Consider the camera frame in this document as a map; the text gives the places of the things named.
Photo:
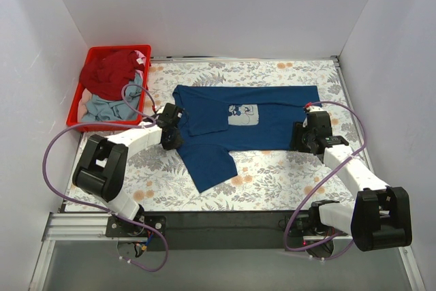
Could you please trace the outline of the blue Mickey Mouse t-shirt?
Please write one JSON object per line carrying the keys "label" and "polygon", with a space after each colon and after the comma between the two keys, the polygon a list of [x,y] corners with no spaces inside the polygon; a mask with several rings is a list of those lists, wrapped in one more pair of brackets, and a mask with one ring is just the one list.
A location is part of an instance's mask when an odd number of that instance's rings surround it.
{"label": "blue Mickey Mouse t-shirt", "polygon": [[233,151],[288,150],[303,106],[320,99],[316,86],[179,85],[172,95],[184,110],[177,152],[199,192],[238,174]]}

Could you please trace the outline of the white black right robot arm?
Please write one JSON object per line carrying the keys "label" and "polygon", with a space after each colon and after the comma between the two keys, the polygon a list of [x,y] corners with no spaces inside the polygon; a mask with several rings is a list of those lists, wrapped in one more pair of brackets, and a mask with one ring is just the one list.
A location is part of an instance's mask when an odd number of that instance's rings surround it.
{"label": "white black right robot arm", "polygon": [[412,242],[409,194],[373,174],[358,158],[348,141],[335,136],[329,114],[308,106],[303,122],[293,128],[291,149],[316,156],[331,169],[355,198],[349,208],[338,200],[313,202],[308,225],[315,234],[331,228],[350,235],[361,251],[405,247]]}

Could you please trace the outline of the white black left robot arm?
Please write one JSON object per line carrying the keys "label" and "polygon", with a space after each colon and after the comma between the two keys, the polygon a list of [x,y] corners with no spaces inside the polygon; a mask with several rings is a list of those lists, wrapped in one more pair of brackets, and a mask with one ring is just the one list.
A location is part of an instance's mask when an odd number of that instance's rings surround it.
{"label": "white black left robot arm", "polygon": [[123,189],[127,161],[139,152],[161,145],[169,151],[179,148],[183,139],[178,123],[183,109],[167,103],[153,116],[132,129],[102,137],[89,137],[73,173],[72,182],[103,203],[111,213],[123,217],[122,229],[129,236],[144,231],[144,209]]}

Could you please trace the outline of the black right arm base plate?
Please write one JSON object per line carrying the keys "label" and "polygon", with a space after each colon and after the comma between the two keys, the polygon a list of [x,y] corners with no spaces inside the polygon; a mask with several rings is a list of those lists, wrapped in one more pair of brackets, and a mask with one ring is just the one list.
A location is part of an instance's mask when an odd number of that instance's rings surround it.
{"label": "black right arm base plate", "polygon": [[340,236],[345,235],[343,231],[322,224],[314,217],[314,215],[310,214],[309,211],[301,211],[299,214],[297,214],[288,234],[290,236],[294,236],[298,233],[301,235],[322,237],[331,236],[336,233],[338,233]]}

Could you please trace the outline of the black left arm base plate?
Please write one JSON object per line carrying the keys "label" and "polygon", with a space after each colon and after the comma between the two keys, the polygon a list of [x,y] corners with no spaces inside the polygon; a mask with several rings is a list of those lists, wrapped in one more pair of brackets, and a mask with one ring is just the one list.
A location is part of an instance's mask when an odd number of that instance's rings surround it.
{"label": "black left arm base plate", "polygon": [[[163,215],[145,215],[141,218],[140,222],[146,224],[162,234],[165,233],[166,229],[166,217]],[[106,225],[106,237],[146,237],[149,235],[149,230],[143,228],[142,226],[137,226],[135,224],[128,223],[122,219],[115,216],[110,216],[108,218],[108,223]]]}

